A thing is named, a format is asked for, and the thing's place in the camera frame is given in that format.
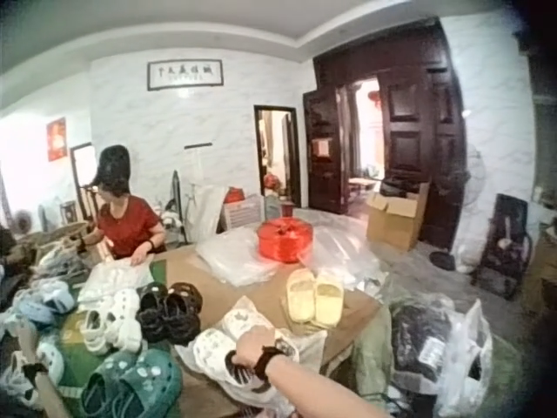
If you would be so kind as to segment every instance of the black chair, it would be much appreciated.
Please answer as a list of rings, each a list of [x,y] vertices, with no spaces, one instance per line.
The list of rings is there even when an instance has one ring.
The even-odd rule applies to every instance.
[[[502,276],[502,296],[507,300],[515,296],[532,256],[527,217],[526,201],[505,194],[497,195],[480,265],[472,273],[473,286],[487,280],[487,277]]]

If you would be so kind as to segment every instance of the red poster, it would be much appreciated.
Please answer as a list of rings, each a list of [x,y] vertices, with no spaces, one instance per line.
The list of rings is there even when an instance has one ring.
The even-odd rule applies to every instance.
[[[66,144],[66,119],[61,118],[46,125],[46,138],[49,150],[49,161],[56,161],[68,156]]]

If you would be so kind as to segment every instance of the wooden door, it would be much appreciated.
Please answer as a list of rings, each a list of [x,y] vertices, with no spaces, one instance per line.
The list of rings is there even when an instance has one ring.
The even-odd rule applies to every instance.
[[[433,96],[421,67],[378,74],[386,177],[429,181],[433,154]]]
[[[331,86],[304,94],[308,205],[333,213],[347,210],[346,144],[340,102],[340,92]]]
[[[433,90],[432,184],[420,240],[450,250],[466,185],[466,138],[458,80],[450,71],[430,74]]]

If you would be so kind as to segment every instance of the door frame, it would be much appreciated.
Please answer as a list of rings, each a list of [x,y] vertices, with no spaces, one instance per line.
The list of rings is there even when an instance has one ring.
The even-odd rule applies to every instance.
[[[80,192],[81,186],[79,185],[79,181],[77,179],[77,167],[76,167],[76,151],[80,150],[81,148],[86,148],[87,146],[93,146],[93,144],[91,142],[87,142],[85,144],[72,146],[70,148],[70,164],[71,164],[71,175],[73,177],[73,184],[76,188],[77,204],[79,205],[79,210],[81,211],[81,214],[85,220],[91,220],[91,219],[87,219],[87,217],[85,216],[87,212],[85,211],[85,203],[81,197],[81,192]]]
[[[292,137],[288,140],[288,159],[290,168],[290,181],[292,203],[296,207],[301,207],[301,186],[300,186],[300,166],[299,166],[299,135],[298,135],[298,118],[296,116],[295,107],[274,106],[266,104],[255,104],[253,106],[253,123],[255,124],[255,137],[258,147],[258,168],[259,168],[259,187],[262,196],[265,196],[265,188],[263,183],[263,166],[261,164],[261,132],[259,132],[259,112],[260,111],[286,111],[290,113],[292,118]]]

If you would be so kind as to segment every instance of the cardboard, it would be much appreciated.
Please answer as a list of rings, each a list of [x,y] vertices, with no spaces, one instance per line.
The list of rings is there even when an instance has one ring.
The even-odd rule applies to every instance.
[[[195,285],[203,295],[201,328],[206,329],[219,322],[238,299],[247,296],[256,308],[275,326],[292,329],[285,315],[281,300],[286,297],[286,280],[300,265],[282,267],[269,281],[248,287],[236,288],[214,278],[208,266],[196,255],[193,246],[184,246],[167,253],[158,254],[154,260],[166,260],[166,285],[187,281]],[[340,323],[329,330],[325,341],[323,365],[346,350],[379,311],[380,304],[360,291],[345,292],[345,309]],[[180,396],[182,411],[194,416],[228,416],[238,412],[238,404],[222,389],[203,375],[186,372],[182,368],[185,396]]]
[[[409,251],[418,241],[426,212],[429,183],[419,185],[419,193],[408,193],[406,198],[386,197],[372,192],[367,205],[367,238],[385,242],[402,251]]]

